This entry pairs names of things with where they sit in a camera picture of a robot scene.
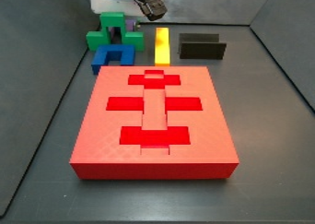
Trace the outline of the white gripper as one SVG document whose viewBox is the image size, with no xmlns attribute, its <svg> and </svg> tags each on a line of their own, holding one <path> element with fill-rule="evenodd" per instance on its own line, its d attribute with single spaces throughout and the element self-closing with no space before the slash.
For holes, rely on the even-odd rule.
<svg viewBox="0 0 315 224">
<path fill-rule="evenodd" d="M 90 0 L 91 9 L 96 14 L 102 12 L 123 12 L 126 15 L 142 15 L 134 0 Z"/>
</svg>

